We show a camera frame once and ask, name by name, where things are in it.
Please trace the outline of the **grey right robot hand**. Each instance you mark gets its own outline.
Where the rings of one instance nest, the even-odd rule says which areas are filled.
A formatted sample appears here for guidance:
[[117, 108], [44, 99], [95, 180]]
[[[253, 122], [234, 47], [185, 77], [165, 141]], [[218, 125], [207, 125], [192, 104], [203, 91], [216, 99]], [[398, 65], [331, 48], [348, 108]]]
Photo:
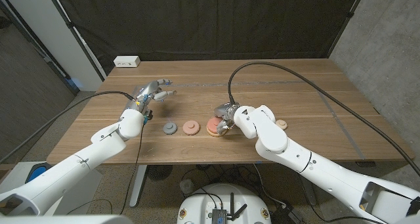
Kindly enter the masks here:
[[217, 124], [216, 130], [219, 135], [223, 134], [234, 126], [234, 114], [240, 106], [238, 104], [231, 104], [227, 102], [214, 109], [216, 117], [222, 120]]

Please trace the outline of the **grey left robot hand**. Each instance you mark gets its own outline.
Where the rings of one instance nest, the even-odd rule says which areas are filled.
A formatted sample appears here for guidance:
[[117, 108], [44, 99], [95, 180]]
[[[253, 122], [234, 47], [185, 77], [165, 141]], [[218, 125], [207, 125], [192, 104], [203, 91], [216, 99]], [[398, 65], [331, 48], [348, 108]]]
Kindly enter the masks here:
[[176, 95], [176, 91], [164, 91], [161, 85], [170, 85], [170, 79], [157, 79], [147, 83], [135, 95], [135, 103], [139, 111], [143, 111], [151, 100], [164, 101], [170, 95]]

